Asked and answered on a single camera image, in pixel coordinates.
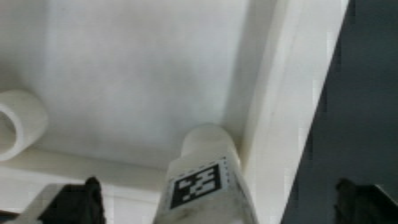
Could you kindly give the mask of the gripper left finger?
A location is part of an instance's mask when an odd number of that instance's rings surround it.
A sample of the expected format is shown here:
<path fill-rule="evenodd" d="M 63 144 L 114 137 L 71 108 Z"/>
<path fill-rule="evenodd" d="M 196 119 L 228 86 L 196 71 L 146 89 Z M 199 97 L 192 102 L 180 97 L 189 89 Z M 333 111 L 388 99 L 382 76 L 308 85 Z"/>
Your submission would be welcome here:
<path fill-rule="evenodd" d="M 102 184 L 50 184 L 13 220 L 13 224 L 107 224 Z"/>

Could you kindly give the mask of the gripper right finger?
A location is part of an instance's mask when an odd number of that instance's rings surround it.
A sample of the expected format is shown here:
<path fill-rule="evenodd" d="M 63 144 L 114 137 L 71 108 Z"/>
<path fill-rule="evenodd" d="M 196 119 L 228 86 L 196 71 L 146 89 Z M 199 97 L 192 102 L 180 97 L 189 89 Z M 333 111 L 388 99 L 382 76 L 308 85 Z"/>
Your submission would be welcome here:
<path fill-rule="evenodd" d="M 377 185 L 336 184 L 334 224 L 398 224 L 398 203 Z"/>

